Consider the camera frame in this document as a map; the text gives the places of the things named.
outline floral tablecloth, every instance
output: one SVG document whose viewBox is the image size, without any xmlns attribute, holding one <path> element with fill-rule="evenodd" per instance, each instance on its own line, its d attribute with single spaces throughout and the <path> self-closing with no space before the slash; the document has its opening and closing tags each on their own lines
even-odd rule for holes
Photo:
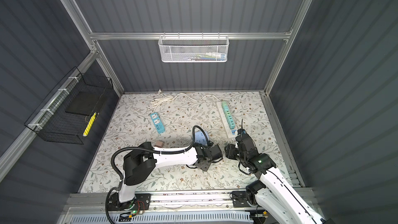
<svg viewBox="0 0 398 224">
<path fill-rule="evenodd" d="M 287 181 L 287 169 L 276 143 L 259 92 L 213 93 L 227 101 L 235 123 L 240 128 L 241 120 L 247 133 L 254 140 L 259 152 L 267 153 L 277 164 Z M 204 93 L 189 93 L 200 100 Z M 118 185 L 119 177 L 111 167 L 110 159 L 118 149 L 138 146 L 142 142 L 164 141 L 164 147 L 183 147 L 192 140 L 192 126 L 199 125 L 208 132 L 210 139 L 220 145 L 224 153 L 227 136 L 216 107 L 216 99 L 206 97 L 203 102 L 194 102 L 184 95 L 174 101 L 164 102 L 157 113 L 166 131 L 158 134 L 150 114 L 150 101 L 158 94 L 123 95 L 112 117 L 92 166 L 83 183 L 81 192 L 107 192 Z M 122 171 L 123 156 L 116 157 L 115 163 Z M 212 164 L 207 172 L 190 169 L 186 165 L 175 165 L 155 169 L 137 191 L 172 191 L 200 189 L 236 189 L 245 187 L 256 177 L 247 176 L 238 170 L 238 162 L 224 158 Z"/>
</svg>

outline power socket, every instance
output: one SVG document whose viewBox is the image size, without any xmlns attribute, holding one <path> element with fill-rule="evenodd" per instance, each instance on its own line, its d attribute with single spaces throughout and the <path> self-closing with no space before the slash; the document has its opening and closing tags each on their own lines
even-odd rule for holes
<svg viewBox="0 0 398 224">
<path fill-rule="evenodd" d="M 157 131 L 159 134 L 161 134 L 161 133 L 163 133 L 163 132 L 166 131 L 166 130 L 164 129 L 164 125 L 163 125 L 162 121 L 160 120 L 160 118 L 159 118 L 159 116 L 158 116 L 158 114 L 157 114 L 156 112 L 152 113 L 152 114 L 150 115 L 150 117 L 151 117 L 151 119 L 152 119 L 153 124 L 155 125 L 156 131 Z"/>
<path fill-rule="evenodd" d="M 217 104 L 218 112 L 220 113 L 222 125 L 224 126 L 224 129 L 226 131 L 226 135 L 227 135 L 228 139 L 230 139 L 231 141 L 235 142 L 235 138 L 238 136 L 238 130 L 237 129 L 233 129 L 233 130 L 230 129 L 230 123 L 231 122 L 228 122 L 228 120 L 226 119 L 225 112 L 224 112 L 224 107 L 222 106 L 221 101 L 217 102 L 216 104 Z"/>
<path fill-rule="evenodd" d="M 222 106 L 222 109 L 223 109 L 223 111 L 224 111 L 224 113 L 225 113 L 225 118 L 226 118 L 226 120 L 227 120 L 227 122 L 228 122 L 229 128 L 230 128 L 231 130 L 232 130 L 232 129 L 235 129 L 235 122 L 234 122 L 234 120 L 232 119 L 232 115 L 231 115 L 231 112 L 229 111 L 228 105 L 226 104 L 225 101 L 222 101 L 222 102 L 221 102 L 221 106 Z"/>
</svg>

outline vent grille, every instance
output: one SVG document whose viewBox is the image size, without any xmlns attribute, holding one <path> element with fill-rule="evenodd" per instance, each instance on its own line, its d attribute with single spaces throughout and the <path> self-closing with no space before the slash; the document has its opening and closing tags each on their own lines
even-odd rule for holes
<svg viewBox="0 0 398 224">
<path fill-rule="evenodd" d="M 253 223 L 250 213 L 245 211 L 207 211 L 207 212 L 154 212 L 132 218 L 131 221 L 119 222 L 120 214 L 110 214 L 115 223 L 202 223 L 228 222 Z M 96 223 L 108 224 L 105 214 L 74 214 L 70 224 Z"/>
</svg>

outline white mesh basket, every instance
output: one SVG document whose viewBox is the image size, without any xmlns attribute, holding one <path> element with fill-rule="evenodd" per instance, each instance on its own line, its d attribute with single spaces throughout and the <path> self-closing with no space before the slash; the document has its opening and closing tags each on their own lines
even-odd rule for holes
<svg viewBox="0 0 398 224">
<path fill-rule="evenodd" d="M 226 62 L 229 39 L 159 38 L 162 62 Z"/>
</svg>

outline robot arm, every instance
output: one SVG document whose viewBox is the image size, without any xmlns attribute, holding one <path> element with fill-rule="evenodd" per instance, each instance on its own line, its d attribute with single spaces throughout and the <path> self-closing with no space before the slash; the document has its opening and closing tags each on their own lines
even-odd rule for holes
<svg viewBox="0 0 398 224">
<path fill-rule="evenodd" d="M 194 165 L 207 171 L 212 162 L 222 159 L 222 152 L 218 144 L 211 147 L 194 143 L 192 148 L 159 148 L 152 147 L 150 142 L 142 143 L 139 147 L 158 153 L 133 150 L 124 156 L 123 180 L 119 190 L 119 202 L 129 202 L 135 198 L 135 190 L 140 183 L 156 168 L 178 164 Z"/>
<path fill-rule="evenodd" d="M 252 206 L 263 207 L 281 224 L 333 223 L 326 222 L 297 194 L 267 154 L 258 153 L 245 130 L 238 130 L 236 144 L 228 144 L 225 153 L 227 158 L 239 161 L 242 173 L 257 177 L 257 181 L 246 186 L 246 200 Z"/>
<path fill-rule="evenodd" d="M 258 181 L 249 184 L 246 197 L 251 205 L 263 207 L 281 224 L 324 223 L 324 219 L 297 194 L 278 168 L 269 168 Z"/>
</svg>

